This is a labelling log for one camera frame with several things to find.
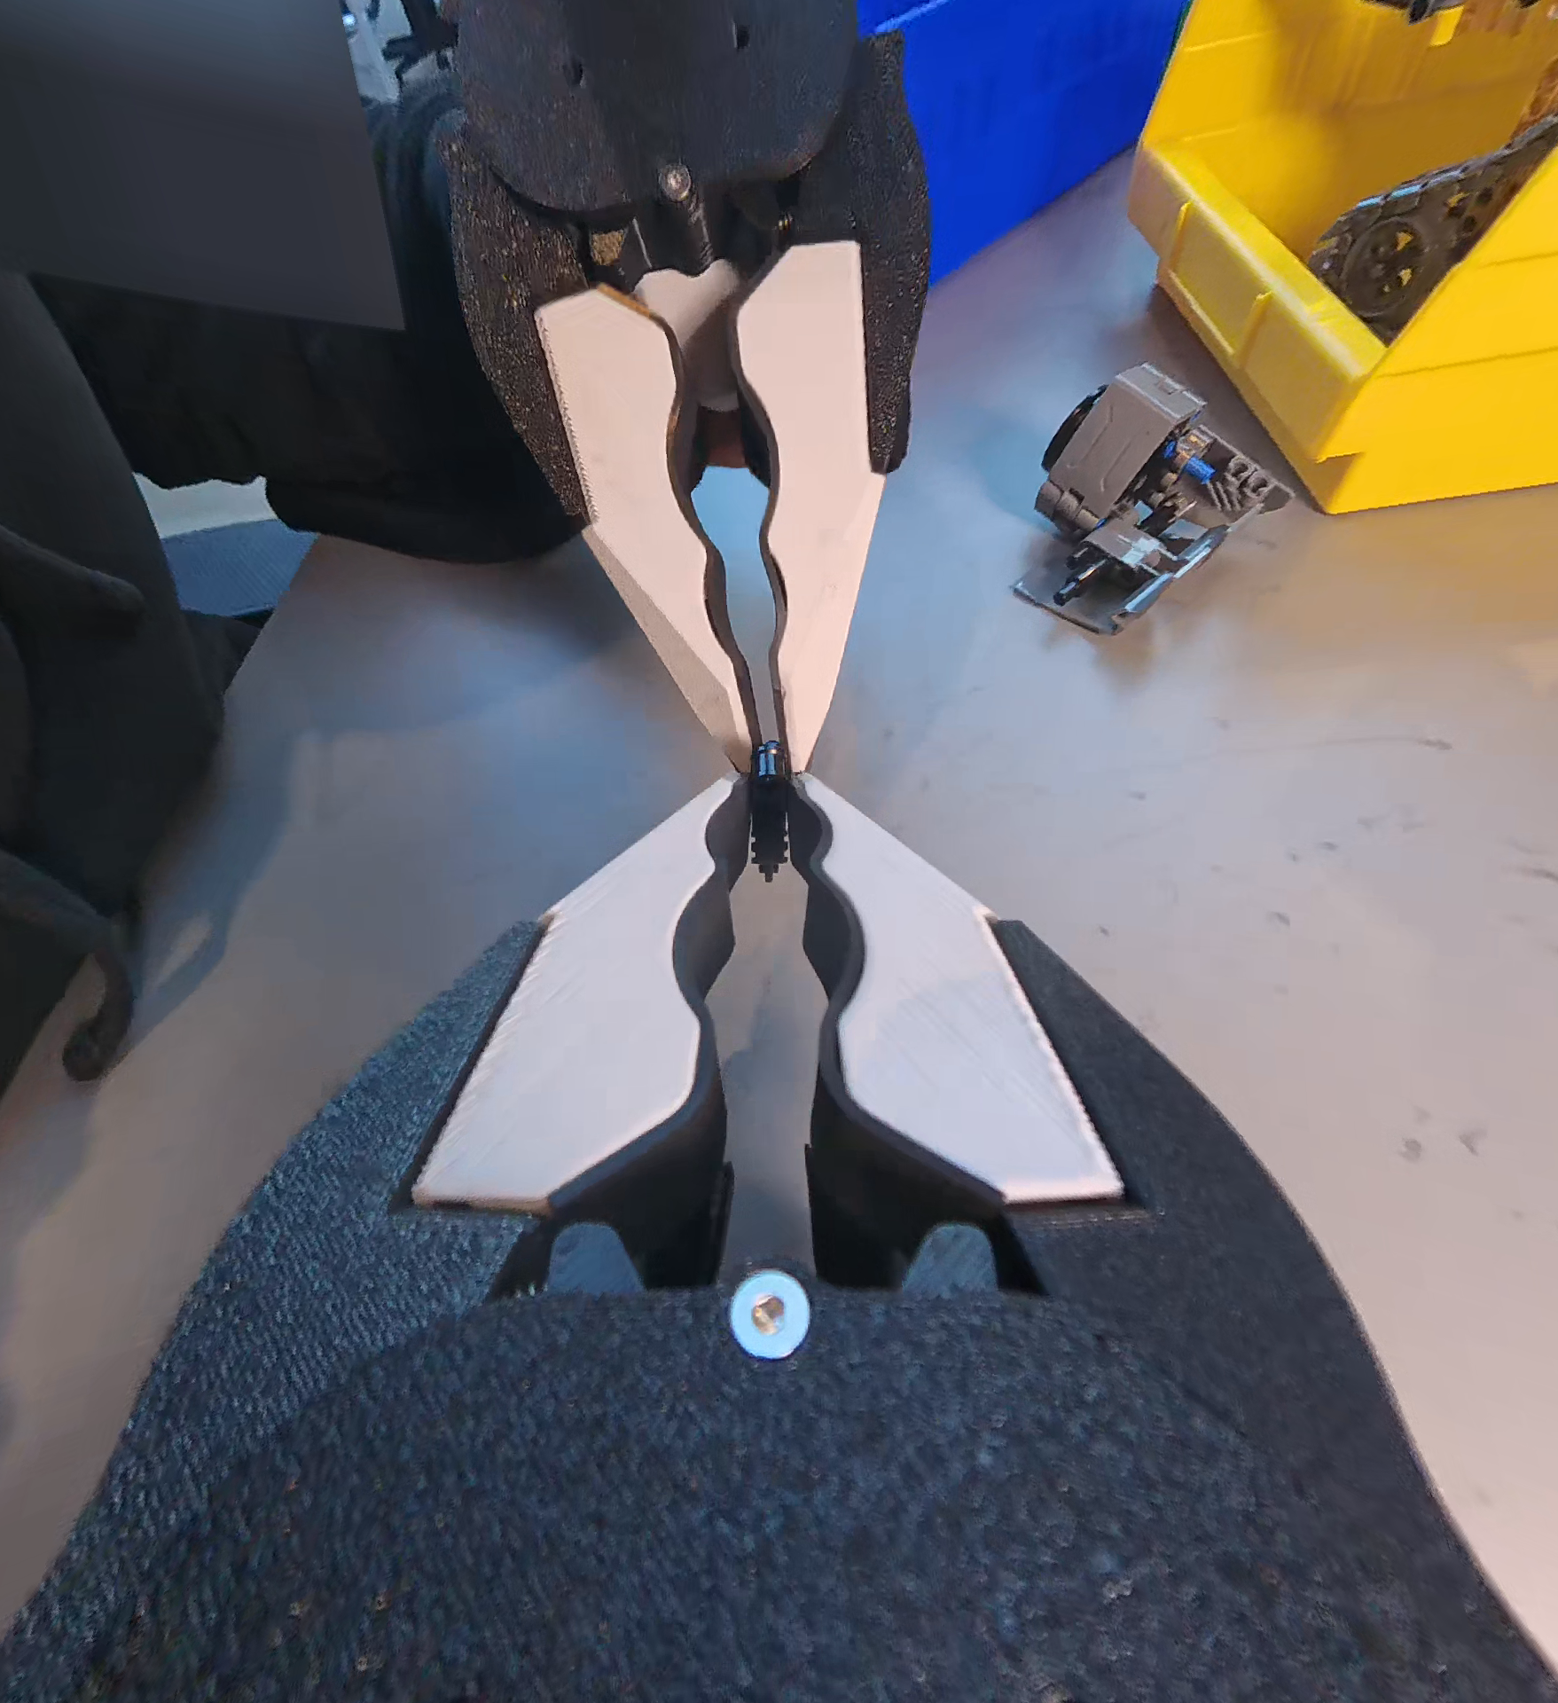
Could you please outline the yellow tracked toy vehicle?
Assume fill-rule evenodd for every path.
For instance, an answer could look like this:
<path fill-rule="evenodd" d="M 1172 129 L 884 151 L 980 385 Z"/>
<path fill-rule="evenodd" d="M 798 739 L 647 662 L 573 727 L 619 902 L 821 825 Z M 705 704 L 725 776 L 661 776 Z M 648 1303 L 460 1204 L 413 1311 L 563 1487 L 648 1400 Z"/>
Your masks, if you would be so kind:
<path fill-rule="evenodd" d="M 1396 344 L 1552 151 L 1558 58 L 1541 70 L 1507 145 L 1393 185 L 1343 211 L 1308 255 L 1314 276 L 1377 335 L 1377 344 Z"/>

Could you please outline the grey toy brick assembly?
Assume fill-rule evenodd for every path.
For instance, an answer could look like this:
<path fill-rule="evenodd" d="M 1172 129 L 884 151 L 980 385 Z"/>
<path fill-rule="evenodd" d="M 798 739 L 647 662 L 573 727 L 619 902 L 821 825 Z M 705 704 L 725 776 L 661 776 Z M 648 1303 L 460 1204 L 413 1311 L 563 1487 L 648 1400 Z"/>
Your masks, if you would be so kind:
<path fill-rule="evenodd" d="M 1205 403 L 1155 366 L 1082 396 L 1050 440 L 1035 514 L 1063 554 L 1013 591 L 1082 633 L 1115 638 L 1196 569 L 1289 489 L 1205 422 Z"/>

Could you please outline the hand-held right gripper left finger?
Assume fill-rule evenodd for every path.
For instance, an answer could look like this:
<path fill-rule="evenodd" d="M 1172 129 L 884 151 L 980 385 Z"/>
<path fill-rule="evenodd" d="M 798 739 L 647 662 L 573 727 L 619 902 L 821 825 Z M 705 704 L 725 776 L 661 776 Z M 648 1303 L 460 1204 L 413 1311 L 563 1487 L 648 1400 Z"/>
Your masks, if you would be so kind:
<path fill-rule="evenodd" d="M 413 1180 L 419 1208 L 553 1214 L 685 1135 L 720 1082 L 747 779 L 720 776 L 563 893 Z"/>

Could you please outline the person's left forearm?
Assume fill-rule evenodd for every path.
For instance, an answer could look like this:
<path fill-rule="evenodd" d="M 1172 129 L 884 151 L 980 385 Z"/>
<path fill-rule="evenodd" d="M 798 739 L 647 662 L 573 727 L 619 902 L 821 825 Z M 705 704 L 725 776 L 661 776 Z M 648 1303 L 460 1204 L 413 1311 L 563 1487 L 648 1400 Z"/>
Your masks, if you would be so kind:
<path fill-rule="evenodd" d="M 581 536 L 460 315 L 439 152 L 457 112 L 450 73 L 363 95 L 405 328 L 36 276 L 139 478 L 261 478 L 293 529 L 431 561 L 524 561 Z"/>

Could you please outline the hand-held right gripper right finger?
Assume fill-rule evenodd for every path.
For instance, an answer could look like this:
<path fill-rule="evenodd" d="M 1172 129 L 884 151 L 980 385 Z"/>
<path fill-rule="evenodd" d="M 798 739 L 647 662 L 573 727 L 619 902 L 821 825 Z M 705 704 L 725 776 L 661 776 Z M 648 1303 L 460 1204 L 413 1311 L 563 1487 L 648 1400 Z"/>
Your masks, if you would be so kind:
<path fill-rule="evenodd" d="M 818 901 L 845 921 L 821 970 L 845 1108 L 984 1183 L 1000 1208 L 1119 1204 L 1079 1089 L 1054 1054 L 995 911 L 818 776 L 794 810 L 826 835 Z"/>

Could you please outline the grey desk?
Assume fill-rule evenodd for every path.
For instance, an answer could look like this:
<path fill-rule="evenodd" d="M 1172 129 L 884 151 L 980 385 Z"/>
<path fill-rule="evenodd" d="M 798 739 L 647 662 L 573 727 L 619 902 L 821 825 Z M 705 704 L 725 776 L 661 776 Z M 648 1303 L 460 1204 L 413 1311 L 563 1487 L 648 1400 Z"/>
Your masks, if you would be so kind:
<path fill-rule="evenodd" d="M 1558 1669 L 1558 489 L 1245 527 L 1119 638 L 1013 598 L 1054 425 L 1158 366 L 1132 152 L 936 284 L 818 774 L 1029 921 L 1340 1268 Z M 716 774 L 596 561 L 322 538 L 149 868 L 127 1054 L 78 976 L 0 1099 L 0 1632 L 261 1177 L 503 926 Z"/>

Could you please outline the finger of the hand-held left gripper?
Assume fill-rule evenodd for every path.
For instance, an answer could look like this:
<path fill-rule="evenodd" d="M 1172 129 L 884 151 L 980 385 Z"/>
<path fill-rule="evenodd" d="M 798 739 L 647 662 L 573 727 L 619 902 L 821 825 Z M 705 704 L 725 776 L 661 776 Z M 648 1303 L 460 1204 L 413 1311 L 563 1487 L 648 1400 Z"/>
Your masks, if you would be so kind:
<path fill-rule="evenodd" d="M 753 689 L 727 638 L 725 558 L 685 482 L 681 344 L 609 284 L 546 304 L 535 328 L 586 503 L 583 538 L 691 709 L 751 774 Z"/>
<path fill-rule="evenodd" d="M 862 246 L 789 246 L 731 311 L 731 373 L 766 445 L 759 529 L 775 633 L 771 708 L 794 774 L 834 708 L 884 503 L 868 457 Z"/>

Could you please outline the blue plastic bin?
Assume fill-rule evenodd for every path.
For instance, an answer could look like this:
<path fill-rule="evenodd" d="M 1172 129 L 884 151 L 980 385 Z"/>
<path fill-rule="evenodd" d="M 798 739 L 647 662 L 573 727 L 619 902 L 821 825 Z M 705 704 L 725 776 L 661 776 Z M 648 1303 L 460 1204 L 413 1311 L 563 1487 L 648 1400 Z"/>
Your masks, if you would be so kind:
<path fill-rule="evenodd" d="M 1179 0 L 862 0 L 902 39 L 930 179 L 930 281 L 1132 151 L 1166 73 Z"/>

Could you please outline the yellow plastic bin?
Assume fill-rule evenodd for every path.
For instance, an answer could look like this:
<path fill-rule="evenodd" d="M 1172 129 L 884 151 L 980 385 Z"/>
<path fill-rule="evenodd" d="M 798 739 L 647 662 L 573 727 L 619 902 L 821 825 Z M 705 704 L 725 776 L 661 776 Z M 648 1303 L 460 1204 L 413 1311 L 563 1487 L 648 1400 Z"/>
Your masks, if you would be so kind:
<path fill-rule="evenodd" d="M 1324 514 L 1558 482 L 1558 151 L 1396 344 L 1308 269 L 1358 200 L 1507 145 L 1552 58 L 1558 6 L 1190 6 L 1126 213 Z"/>

